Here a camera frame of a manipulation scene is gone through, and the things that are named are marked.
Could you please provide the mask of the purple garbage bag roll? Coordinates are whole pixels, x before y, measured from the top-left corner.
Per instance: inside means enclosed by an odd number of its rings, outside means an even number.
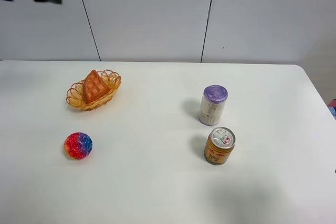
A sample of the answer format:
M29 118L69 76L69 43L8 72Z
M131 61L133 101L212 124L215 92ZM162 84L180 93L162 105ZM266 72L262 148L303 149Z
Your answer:
M218 124L227 98L228 91L223 86L214 84L206 87L201 100L199 120L209 126Z

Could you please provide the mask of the gold red bull can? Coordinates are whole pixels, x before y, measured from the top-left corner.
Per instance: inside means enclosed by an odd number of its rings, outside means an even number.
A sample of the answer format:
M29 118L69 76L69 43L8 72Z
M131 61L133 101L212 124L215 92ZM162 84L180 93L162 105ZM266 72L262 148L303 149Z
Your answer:
M227 162L235 143L235 134L230 129L226 127L214 128L208 136L204 157L213 165L223 165Z

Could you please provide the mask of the rainbow coloured ball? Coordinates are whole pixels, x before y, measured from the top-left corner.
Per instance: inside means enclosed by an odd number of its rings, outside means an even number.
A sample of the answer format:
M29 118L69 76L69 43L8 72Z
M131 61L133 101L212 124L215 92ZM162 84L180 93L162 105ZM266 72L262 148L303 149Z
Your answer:
M64 152L70 159L81 160L92 151L93 142L89 135L83 132L70 134L64 142Z

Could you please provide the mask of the red blue object at edge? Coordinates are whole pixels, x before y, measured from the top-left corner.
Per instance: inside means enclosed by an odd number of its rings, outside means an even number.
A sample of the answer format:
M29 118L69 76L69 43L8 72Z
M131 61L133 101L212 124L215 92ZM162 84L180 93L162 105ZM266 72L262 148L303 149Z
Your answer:
M333 99L329 104L328 104L328 109L333 115L334 118L336 118L336 99Z

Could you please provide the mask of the brown waffle bread slice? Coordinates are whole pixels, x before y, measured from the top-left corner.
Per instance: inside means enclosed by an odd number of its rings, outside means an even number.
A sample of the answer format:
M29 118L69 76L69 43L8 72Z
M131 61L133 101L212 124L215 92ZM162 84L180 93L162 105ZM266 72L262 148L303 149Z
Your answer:
M83 96L86 103L96 101L110 91L110 87L103 81L95 70L92 70L83 82Z

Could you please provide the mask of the orange woven plastic basket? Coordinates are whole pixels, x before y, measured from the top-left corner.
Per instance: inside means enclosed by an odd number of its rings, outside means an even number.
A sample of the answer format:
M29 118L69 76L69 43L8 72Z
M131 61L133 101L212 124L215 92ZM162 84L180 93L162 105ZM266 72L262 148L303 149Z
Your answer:
M108 103L121 85L121 76L112 70L96 71L103 81L110 87L110 91L96 101L86 103L83 96L84 79L74 83L67 91L66 102L77 109L94 110Z

